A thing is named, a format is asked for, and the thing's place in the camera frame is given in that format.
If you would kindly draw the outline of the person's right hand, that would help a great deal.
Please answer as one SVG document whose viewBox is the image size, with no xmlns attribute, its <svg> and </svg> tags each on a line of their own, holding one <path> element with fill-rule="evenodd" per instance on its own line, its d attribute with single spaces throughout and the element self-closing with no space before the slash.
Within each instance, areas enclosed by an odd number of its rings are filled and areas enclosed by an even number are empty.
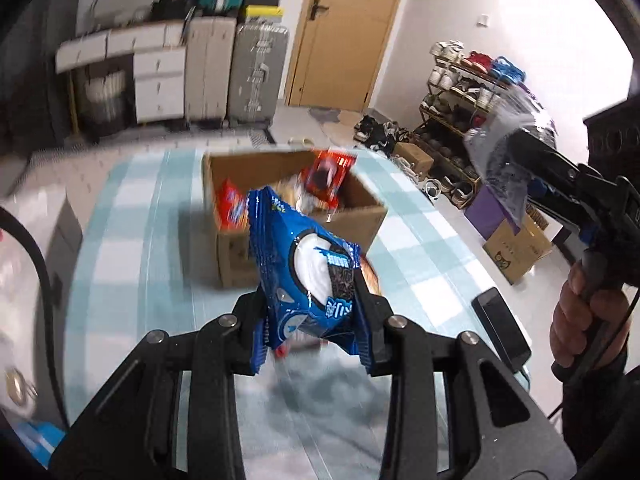
<svg viewBox="0 0 640 480">
<path fill-rule="evenodd" d="M 586 276 L 579 262 L 570 268 L 553 311 L 549 342 L 555 362 L 570 367 L 576 356 L 585 351 L 587 330 L 593 321 L 610 324 L 608 337 L 623 322 L 629 302 L 621 290 L 597 290 L 589 301 L 582 299 Z"/>
</svg>

